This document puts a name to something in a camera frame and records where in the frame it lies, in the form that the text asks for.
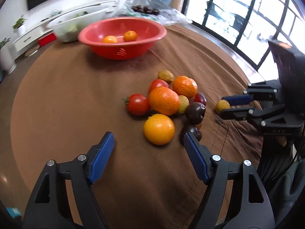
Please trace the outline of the person right hand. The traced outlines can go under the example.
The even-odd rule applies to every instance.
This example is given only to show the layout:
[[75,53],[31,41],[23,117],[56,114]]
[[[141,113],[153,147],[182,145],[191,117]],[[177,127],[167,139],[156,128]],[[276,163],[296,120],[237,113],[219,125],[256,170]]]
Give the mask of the person right hand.
[[283,147],[286,146],[287,138],[285,136],[277,136],[276,139],[281,146],[283,146]]

